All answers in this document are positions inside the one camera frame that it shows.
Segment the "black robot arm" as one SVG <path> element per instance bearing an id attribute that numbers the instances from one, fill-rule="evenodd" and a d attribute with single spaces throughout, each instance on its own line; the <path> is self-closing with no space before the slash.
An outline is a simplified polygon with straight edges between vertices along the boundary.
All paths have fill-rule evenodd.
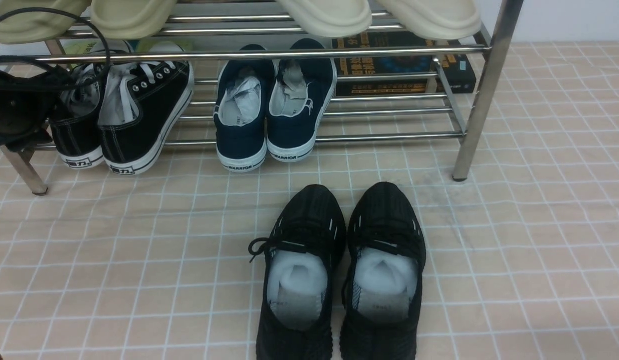
<path id="1" fill-rule="evenodd" d="M 33 77 L 16 77 L 0 70 L 0 147 L 16 153 L 52 142 L 45 123 L 60 102 L 69 71 L 56 66 Z"/>

